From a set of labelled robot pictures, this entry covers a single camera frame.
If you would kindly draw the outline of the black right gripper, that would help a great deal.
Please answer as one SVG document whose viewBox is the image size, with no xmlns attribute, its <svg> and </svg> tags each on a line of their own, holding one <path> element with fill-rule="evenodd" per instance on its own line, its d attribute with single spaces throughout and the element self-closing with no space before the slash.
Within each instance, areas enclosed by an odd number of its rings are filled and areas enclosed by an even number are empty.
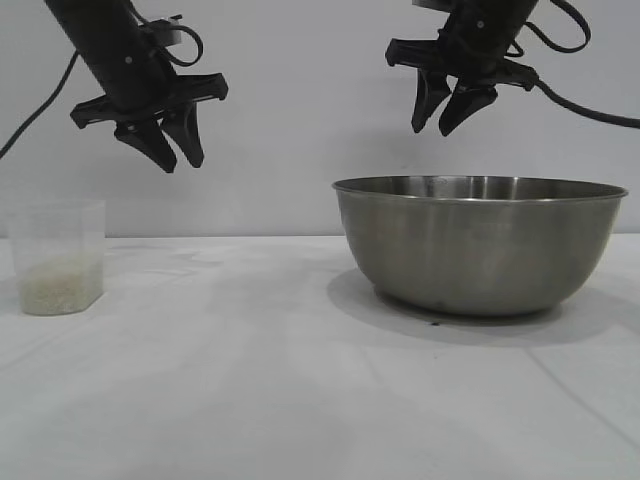
<svg viewBox="0 0 640 480">
<path fill-rule="evenodd" d="M 470 116 L 498 98 L 496 85 L 532 90 L 536 71 L 507 58 L 514 40 L 509 26 L 486 18 L 451 16 L 435 40 L 392 39 L 385 58 L 390 66 L 418 69 L 412 128 L 420 133 L 450 96 L 447 76 L 460 80 L 444 108 L 438 127 L 450 135 Z"/>
</svg>

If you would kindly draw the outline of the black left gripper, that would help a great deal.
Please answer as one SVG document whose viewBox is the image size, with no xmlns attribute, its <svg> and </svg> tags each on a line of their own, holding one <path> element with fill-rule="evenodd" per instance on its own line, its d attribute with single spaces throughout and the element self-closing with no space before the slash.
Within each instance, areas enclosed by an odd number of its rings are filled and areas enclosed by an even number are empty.
<svg viewBox="0 0 640 480">
<path fill-rule="evenodd" d="M 194 168 L 204 162 L 196 105 L 211 99 L 224 100 L 229 87 L 220 73 L 179 75 L 176 65 L 186 66 L 167 51 L 185 33 L 204 53 L 200 36 L 175 18 L 137 25 L 135 22 L 76 25 L 69 36 L 104 91 L 104 95 L 79 103 L 71 112 L 74 123 L 84 128 L 102 121 L 119 121 L 115 138 L 138 150 L 165 173 L 173 173 L 177 158 L 162 130 L 174 141 Z M 162 130 L 155 115 L 167 111 Z"/>
</svg>

